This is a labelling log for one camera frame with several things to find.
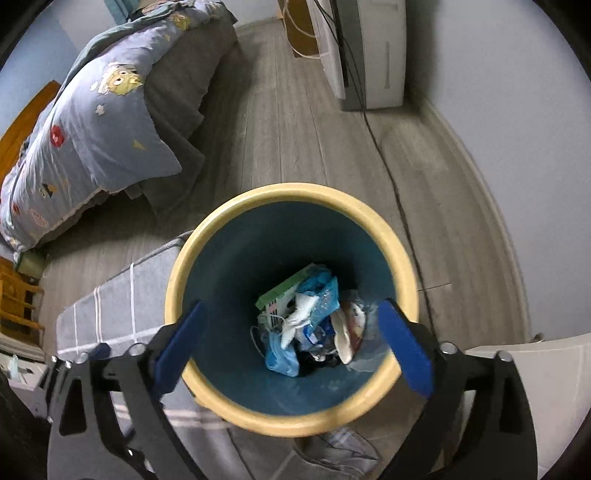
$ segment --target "wooden bed frame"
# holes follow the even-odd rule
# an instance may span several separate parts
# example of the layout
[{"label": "wooden bed frame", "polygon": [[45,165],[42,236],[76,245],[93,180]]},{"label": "wooden bed frame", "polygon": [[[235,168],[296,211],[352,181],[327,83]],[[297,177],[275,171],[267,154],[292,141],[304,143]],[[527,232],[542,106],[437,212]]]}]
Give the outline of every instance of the wooden bed frame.
[{"label": "wooden bed frame", "polygon": [[0,185],[18,160],[18,153],[26,137],[31,135],[39,114],[51,102],[60,89],[55,80],[50,81],[23,109],[0,139]]}]

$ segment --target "cartoon print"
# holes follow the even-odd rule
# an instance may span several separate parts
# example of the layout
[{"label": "cartoon print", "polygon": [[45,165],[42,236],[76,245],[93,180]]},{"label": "cartoon print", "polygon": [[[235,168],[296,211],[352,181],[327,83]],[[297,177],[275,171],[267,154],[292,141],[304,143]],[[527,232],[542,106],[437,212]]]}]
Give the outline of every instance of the cartoon print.
[{"label": "cartoon print", "polygon": [[147,7],[143,7],[142,13],[145,15],[145,14],[151,12],[152,10],[156,10],[160,5],[165,4],[168,1],[170,1],[170,0],[157,0],[155,2],[152,2]]},{"label": "cartoon print", "polygon": [[207,2],[206,8],[207,13],[209,14],[209,18],[219,20],[222,17],[223,6],[221,6],[221,4],[218,4],[217,2]]},{"label": "cartoon print", "polygon": [[57,188],[55,188],[50,183],[42,183],[41,185],[43,185],[43,187],[39,189],[39,193],[41,193],[41,196],[43,198],[47,198],[47,197],[51,198],[53,196],[53,194],[55,192],[57,192]]},{"label": "cartoon print", "polygon": [[52,125],[49,140],[54,147],[60,148],[66,139],[61,131],[61,128],[57,125]]},{"label": "cartoon print", "polygon": [[141,143],[139,143],[137,140],[134,140],[134,145],[133,146],[134,146],[134,148],[137,148],[139,150],[146,151],[146,147],[143,146]]},{"label": "cartoon print", "polygon": [[181,30],[188,30],[189,27],[191,26],[191,21],[189,20],[189,17],[187,17],[186,15],[180,14],[178,12],[174,12],[172,14],[170,14],[168,16],[169,20],[172,20],[172,22],[174,22],[174,24],[177,26],[177,28],[181,29]]},{"label": "cartoon print", "polygon": [[142,79],[134,65],[109,63],[100,81],[98,92],[103,95],[109,92],[115,95],[126,95],[141,85],[143,85]]},{"label": "cartoon print", "polygon": [[33,220],[35,220],[35,223],[37,225],[39,225],[41,228],[47,228],[49,226],[49,223],[47,223],[47,220],[45,220],[36,210],[29,210],[31,216],[33,217]]}]

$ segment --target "floor cable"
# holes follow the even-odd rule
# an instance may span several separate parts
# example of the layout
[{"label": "floor cable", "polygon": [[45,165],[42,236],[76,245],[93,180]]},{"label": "floor cable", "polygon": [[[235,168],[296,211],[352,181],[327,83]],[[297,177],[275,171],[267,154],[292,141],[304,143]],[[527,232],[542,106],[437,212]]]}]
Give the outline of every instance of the floor cable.
[{"label": "floor cable", "polygon": [[[320,13],[322,14],[322,17],[324,18],[324,21],[326,22],[326,25],[328,26],[330,33],[331,33],[332,37],[334,38],[336,44],[339,45],[339,39],[332,27],[332,25],[335,25],[334,19],[320,5],[319,0],[313,0],[313,1],[316,4],[316,7],[320,11]],[[396,181],[394,174],[392,173],[392,169],[390,168],[390,166],[388,165],[388,162],[386,161],[385,154],[382,151],[382,148],[381,148],[381,146],[375,136],[375,133],[369,123],[369,119],[367,116],[367,110],[366,110],[367,103],[365,101],[365,95],[363,93],[363,90],[361,89],[361,76],[359,74],[359,69],[357,68],[357,62],[355,62],[355,56],[353,55],[353,51],[351,50],[349,42],[347,41],[347,39],[344,36],[343,36],[343,42],[344,42],[345,46],[347,47],[347,50],[349,51],[349,55],[351,57],[351,60],[353,61],[353,66],[355,68],[357,81],[355,81],[355,77],[353,75],[353,71],[352,71],[351,66],[349,64],[349,60],[347,59],[347,55],[343,55],[342,58],[344,58],[344,60],[345,60],[346,68],[347,68],[347,71],[349,72],[349,76],[351,77],[353,88],[355,89],[355,93],[356,93],[359,103],[361,105],[361,114],[363,115],[363,120],[365,121],[365,126],[368,129],[369,136],[372,139],[372,142],[374,144],[376,151],[378,152],[379,157],[382,159],[382,163],[384,164],[384,167],[386,169],[386,172],[388,173],[388,177],[389,177],[390,182],[392,184],[392,189],[394,190],[394,198],[396,200],[396,206],[397,206],[398,212],[400,214],[400,219],[402,220],[402,228],[404,229],[404,233],[408,239],[410,253],[411,253],[411,256],[414,261],[415,269],[417,272],[417,277],[418,277],[418,280],[420,283],[420,288],[421,288],[421,291],[422,291],[422,294],[423,294],[423,297],[425,300],[425,309],[426,309],[426,314],[427,314],[427,320],[429,322],[429,328],[430,328],[432,334],[435,335],[435,337],[437,337],[435,323],[433,320],[433,308],[431,305],[431,300],[429,299],[429,295],[427,293],[427,287],[425,285],[425,281],[424,281],[424,277],[423,277],[423,269],[421,268],[421,264],[418,261],[417,251],[415,249],[414,242],[413,242],[413,236],[411,235],[410,227],[408,225],[408,217],[407,217],[406,211],[402,205],[402,200],[400,198],[400,189],[398,188],[398,182]]]}]

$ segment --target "bed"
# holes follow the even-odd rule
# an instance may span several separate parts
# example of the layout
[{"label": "bed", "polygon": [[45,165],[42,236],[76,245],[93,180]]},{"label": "bed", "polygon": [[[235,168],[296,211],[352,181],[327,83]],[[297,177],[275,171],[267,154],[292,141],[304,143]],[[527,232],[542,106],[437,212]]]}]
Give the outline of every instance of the bed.
[{"label": "bed", "polygon": [[122,190],[157,216],[183,200],[205,161],[188,138],[235,21],[214,2],[161,4],[95,37],[63,85],[45,86],[0,140],[0,232],[13,249]]}]

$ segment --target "yellow trash can rim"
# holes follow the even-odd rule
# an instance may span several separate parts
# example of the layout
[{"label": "yellow trash can rim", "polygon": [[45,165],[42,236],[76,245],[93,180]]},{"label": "yellow trash can rim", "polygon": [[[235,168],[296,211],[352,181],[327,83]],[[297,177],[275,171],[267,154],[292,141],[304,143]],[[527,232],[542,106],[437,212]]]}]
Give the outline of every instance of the yellow trash can rim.
[{"label": "yellow trash can rim", "polygon": [[[229,200],[193,231],[181,249],[168,280],[164,323],[174,323],[182,315],[183,294],[193,264],[219,229],[248,210],[289,201],[328,207],[362,227],[388,264],[397,303],[410,321],[418,321],[418,293],[413,268],[402,243],[386,221],[360,200],[339,190],[310,183],[281,183],[250,190]],[[357,419],[384,397],[400,373],[398,361],[390,352],[365,385],[344,402],[302,416],[273,416],[242,407],[219,392],[199,371],[193,359],[185,367],[183,379],[200,405],[238,427],[269,436],[304,437],[327,432]]]}]

